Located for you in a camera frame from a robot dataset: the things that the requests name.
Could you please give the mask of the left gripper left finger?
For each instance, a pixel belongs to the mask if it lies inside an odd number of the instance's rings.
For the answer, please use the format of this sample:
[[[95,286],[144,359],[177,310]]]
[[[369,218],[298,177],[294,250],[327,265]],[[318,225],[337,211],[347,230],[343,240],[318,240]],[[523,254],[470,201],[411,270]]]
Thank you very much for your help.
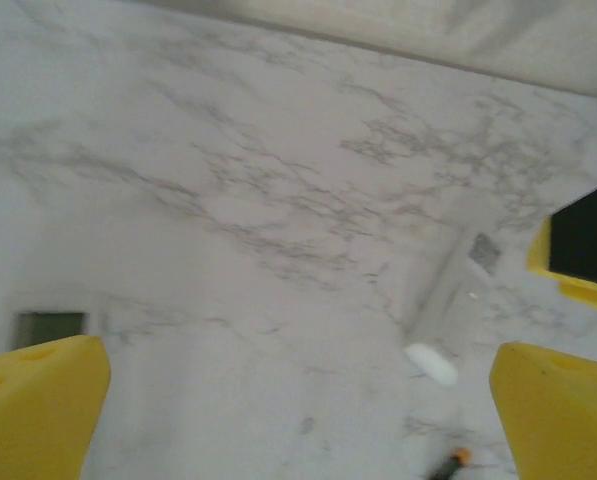
[[[101,338],[0,354],[0,480],[79,480],[110,384]]]

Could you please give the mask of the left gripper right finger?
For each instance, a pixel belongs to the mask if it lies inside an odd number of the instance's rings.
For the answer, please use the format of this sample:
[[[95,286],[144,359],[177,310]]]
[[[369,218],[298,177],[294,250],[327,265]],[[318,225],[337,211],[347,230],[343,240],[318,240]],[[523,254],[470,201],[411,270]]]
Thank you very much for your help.
[[[597,480],[597,362],[505,343],[489,385],[519,480]]]

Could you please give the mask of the small black AAA battery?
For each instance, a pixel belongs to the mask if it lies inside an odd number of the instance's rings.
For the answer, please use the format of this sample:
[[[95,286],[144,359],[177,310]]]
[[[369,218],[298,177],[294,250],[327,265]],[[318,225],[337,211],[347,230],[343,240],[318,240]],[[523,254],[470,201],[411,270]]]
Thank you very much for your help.
[[[459,447],[427,474],[425,480],[452,480],[472,460],[472,452],[468,448]]]

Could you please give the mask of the long white remote control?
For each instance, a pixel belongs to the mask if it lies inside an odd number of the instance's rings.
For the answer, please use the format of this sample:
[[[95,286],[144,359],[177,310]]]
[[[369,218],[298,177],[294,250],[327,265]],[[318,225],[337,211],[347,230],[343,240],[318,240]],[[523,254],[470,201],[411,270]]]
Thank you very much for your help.
[[[501,250],[482,231],[466,231],[448,255],[427,299],[405,333],[404,354],[442,386],[459,380],[493,287]]]

